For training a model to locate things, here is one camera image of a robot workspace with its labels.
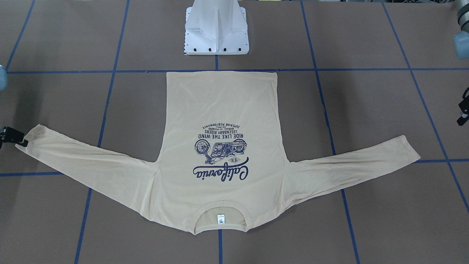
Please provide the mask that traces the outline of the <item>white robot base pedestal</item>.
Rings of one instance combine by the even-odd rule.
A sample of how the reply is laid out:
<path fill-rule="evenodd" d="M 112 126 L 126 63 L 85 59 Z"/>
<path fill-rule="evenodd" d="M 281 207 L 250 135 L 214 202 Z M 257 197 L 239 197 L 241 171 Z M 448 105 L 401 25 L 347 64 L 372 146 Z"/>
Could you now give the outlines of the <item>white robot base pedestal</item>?
<path fill-rule="evenodd" d="M 195 0 L 185 12 L 185 55 L 246 55 L 246 10 L 238 0 Z"/>

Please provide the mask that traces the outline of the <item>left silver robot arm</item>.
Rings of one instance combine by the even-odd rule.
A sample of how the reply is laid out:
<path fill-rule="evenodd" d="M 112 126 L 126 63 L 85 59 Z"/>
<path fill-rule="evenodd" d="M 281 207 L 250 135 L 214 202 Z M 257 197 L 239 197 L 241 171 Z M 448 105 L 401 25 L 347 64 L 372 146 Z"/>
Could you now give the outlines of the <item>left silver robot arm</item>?
<path fill-rule="evenodd" d="M 456 17 L 460 32 L 453 36 L 455 51 L 458 59 L 469 58 L 469 1 L 455 0 Z"/>

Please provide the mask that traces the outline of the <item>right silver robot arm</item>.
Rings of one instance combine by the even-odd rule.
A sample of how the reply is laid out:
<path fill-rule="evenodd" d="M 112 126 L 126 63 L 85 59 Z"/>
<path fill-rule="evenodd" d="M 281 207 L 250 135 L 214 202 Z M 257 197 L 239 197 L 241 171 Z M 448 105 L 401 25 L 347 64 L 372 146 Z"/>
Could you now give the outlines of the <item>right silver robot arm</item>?
<path fill-rule="evenodd" d="M 0 66 L 0 90 L 7 88 L 7 72 L 5 68 Z M 0 129 L 0 148 L 3 143 L 13 143 L 22 147 L 28 146 L 28 140 L 25 140 L 25 134 L 15 130 L 12 127 L 1 127 Z"/>

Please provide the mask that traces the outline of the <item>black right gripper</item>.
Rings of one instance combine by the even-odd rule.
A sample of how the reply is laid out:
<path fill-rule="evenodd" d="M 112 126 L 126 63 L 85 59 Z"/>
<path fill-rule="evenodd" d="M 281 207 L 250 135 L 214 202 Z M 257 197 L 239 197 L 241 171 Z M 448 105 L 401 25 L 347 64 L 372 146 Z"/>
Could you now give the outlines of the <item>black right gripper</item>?
<path fill-rule="evenodd" d="M 12 127 L 3 127 L 0 131 L 0 148 L 3 143 L 13 143 L 22 147 L 28 146 L 28 140 L 25 140 L 25 134 L 15 130 Z"/>

